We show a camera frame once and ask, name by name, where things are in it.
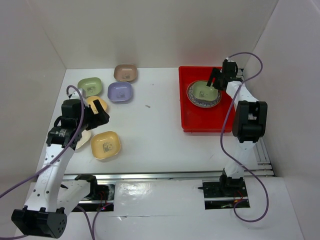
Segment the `cream square panda dish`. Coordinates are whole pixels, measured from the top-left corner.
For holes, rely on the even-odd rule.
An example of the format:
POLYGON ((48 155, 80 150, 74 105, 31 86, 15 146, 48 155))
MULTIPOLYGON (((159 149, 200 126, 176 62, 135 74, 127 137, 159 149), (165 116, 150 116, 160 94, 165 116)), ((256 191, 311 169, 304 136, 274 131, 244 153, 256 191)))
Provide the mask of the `cream square panda dish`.
POLYGON ((80 147, 82 147, 87 141, 90 140, 92 136, 92 132, 90 130, 84 130, 81 133, 81 138, 80 140, 77 142, 75 149, 79 149, 80 147))

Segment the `green square panda dish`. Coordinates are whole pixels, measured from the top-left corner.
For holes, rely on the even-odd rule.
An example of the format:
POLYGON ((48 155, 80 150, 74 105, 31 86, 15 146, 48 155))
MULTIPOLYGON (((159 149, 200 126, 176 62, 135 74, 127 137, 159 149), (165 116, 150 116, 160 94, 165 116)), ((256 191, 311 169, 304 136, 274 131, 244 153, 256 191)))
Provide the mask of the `green square panda dish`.
POLYGON ((190 88, 191 94, 198 100, 213 102, 218 98, 218 90, 213 86, 207 86, 206 81, 195 81, 190 88))
POLYGON ((97 96, 103 89, 102 81, 98 77, 84 78, 77 83, 78 89, 83 89, 85 96, 97 96))

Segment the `yellow square panda dish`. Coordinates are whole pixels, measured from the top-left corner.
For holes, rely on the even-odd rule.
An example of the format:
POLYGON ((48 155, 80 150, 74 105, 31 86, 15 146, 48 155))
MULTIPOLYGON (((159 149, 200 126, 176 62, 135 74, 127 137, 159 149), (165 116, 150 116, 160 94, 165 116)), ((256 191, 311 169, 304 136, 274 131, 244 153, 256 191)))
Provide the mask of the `yellow square panda dish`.
POLYGON ((97 160, 114 157, 121 150, 121 141, 114 131, 106 131, 94 135, 90 141, 92 155, 97 160))
POLYGON ((88 105, 90 105, 90 108, 92 109, 93 113, 96 115, 98 114, 98 110, 96 108, 96 105, 94 103, 95 100, 98 100, 100 105, 102 106, 103 110, 106 112, 107 111, 107 103, 102 99, 100 98, 99 96, 90 96, 86 99, 86 102, 88 105))

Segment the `round floral patterned plate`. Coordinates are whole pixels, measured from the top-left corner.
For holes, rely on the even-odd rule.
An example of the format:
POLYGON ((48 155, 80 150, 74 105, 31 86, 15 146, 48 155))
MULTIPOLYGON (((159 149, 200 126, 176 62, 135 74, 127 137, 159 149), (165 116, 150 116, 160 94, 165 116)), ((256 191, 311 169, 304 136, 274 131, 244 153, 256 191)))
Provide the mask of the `round floral patterned plate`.
POLYGON ((191 93, 191 85, 194 83, 192 82, 188 87, 187 87, 187 90, 186 90, 186 94, 187 94, 187 98, 189 99, 189 101, 194 104, 195 106, 199 107, 199 108, 213 108, 215 106, 217 106, 221 99, 222 99, 222 93, 220 90, 218 90, 218 98, 214 101, 203 101, 203 100, 199 100, 199 99, 196 99, 192 93, 191 93))

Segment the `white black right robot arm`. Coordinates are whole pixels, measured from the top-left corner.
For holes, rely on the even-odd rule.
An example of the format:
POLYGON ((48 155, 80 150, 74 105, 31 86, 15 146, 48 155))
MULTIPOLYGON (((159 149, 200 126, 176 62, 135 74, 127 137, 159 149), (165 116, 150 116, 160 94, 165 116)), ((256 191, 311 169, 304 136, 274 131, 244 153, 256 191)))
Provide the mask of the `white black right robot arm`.
POLYGON ((244 81, 237 77, 238 65, 226 58, 222 68, 213 68, 207 82, 208 87, 224 91, 232 98, 235 116, 232 134, 237 139, 234 156, 219 177, 218 190, 225 197, 232 197, 244 186, 244 173, 250 162, 249 155, 256 143, 265 134, 268 105, 259 101, 247 89, 244 81))

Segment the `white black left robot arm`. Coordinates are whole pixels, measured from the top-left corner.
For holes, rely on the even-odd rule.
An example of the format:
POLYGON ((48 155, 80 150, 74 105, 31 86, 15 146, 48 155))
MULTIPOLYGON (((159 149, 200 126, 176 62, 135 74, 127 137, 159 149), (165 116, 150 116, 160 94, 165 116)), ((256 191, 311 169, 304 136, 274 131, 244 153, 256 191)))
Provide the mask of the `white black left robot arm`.
POLYGON ((98 185, 91 174, 74 178, 64 193, 59 193, 67 165, 75 153, 84 130, 92 130, 109 122, 110 116, 101 103, 94 100, 97 113, 79 99, 68 99, 61 105, 61 113, 48 132, 43 172, 22 209, 15 209, 12 222, 26 236, 58 239, 66 229, 67 217, 78 203, 92 200, 107 187, 98 185))

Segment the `purple square panda dish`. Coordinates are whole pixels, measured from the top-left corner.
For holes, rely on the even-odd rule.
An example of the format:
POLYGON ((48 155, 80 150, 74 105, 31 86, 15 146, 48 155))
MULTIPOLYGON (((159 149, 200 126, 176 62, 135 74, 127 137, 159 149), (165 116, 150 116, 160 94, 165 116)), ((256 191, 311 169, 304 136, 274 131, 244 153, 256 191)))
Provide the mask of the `purple square panda dish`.
POLYGON ((133 87, 127 81, 113 82, 108 86, 107 97, 113 103, 126 103, 133 96, 133 87))

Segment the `pink square panda dish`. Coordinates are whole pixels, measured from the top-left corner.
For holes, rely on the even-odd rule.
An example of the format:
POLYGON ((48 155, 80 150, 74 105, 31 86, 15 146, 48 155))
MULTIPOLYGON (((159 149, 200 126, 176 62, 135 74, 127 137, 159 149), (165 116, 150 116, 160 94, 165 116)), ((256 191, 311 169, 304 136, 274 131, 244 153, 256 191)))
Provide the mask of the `pink square panda dish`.
POLYGON ((120 64, 114 69, 113 77, 119 82, 133 82, 138 76, 138 69, 134 64, 120 64))

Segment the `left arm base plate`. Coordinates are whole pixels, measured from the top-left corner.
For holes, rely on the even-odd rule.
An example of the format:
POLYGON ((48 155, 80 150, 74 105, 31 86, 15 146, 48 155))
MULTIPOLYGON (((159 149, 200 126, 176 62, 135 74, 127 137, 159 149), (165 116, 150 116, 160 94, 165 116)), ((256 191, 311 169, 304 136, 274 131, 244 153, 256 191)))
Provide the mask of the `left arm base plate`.
POLYGON ((97 193, 94 196, 85 197, 78 206, 86 212, 113 212, 115 189, 115 184, 98 185, 97 193))

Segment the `aluminium rail frame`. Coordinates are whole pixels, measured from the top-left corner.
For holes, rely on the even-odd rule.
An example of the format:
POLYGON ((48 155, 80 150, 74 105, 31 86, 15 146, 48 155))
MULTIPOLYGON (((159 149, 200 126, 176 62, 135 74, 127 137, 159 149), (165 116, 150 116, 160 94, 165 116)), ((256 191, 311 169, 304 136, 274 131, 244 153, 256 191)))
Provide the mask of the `aluminium rail frame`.
POLYGON ((181 125, 177 68, 140 68, 127 103, 107 101, 108 124, 93 135, 113 131, 120 151, 96 159, 89 143, 75 152, 66 174, 98 174, 135 179, 218 176, 233 154, 237 140, 228 133, 184 132, 181 125))

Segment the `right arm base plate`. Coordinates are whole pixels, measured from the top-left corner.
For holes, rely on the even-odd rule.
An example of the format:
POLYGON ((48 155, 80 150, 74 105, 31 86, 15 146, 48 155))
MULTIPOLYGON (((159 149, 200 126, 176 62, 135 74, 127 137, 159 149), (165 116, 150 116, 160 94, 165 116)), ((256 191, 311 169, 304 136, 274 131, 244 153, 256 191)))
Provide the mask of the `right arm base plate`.
POLYGON ((237 208, 250 208, 244 182, 239 188, 225 190, 222 190, 219 182, 203 182, 197 189, 203 193, 206 210, 232 209, 235 204, 238 204, 237 208))

